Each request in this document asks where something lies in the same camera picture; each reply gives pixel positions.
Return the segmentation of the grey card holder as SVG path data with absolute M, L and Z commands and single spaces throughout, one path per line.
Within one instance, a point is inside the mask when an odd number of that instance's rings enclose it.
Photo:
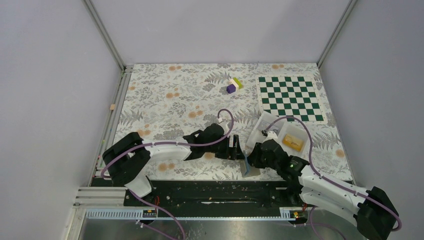
M 247 157 L 247 153 L 245 151 L 243 151 L 243 155 L 244 157 Z M 261 174 L 260 169 L 259 168 L 255 168 L 254 166 L 250 166 L 250 172 L 248 175 L 244 176 L 244 160 L 240 160 L 239 161 L 239 165 L 240 165 L 240 172 L 241 172 L 241 176 L 243 178 L 249 178 L 249 177 L 254 177 L 254 176 L 259 176 Z

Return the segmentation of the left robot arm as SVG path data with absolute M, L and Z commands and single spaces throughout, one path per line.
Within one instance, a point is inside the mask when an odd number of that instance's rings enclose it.
M 206 153 L 223 160 L 244 160 L 239 137 L 230 134 L 228 125 L 213 123 L 204 130 L 197 130 L 177 140 L 144 140 L 137 132 L 131 132 L 103 154 L 105 164 L 101 176 L 108 173 L 114 187 L 125 187 L 134 193 L 144 206 L 152 204 L 155 192 L 142 169 L 149 161 L 200 159 Z

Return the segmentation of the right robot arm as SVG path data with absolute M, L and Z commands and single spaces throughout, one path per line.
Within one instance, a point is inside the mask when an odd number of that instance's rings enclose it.
M 319 173 L 309 161 L 285 152 L 273 139 L 256 143 L 247 157 L 256 168 L 271 168 L 288 184 L 287 201 L 329 211 L 356 227 L 368 240 L 386 240 L 402 223 L 386 192 L 366 189 Z

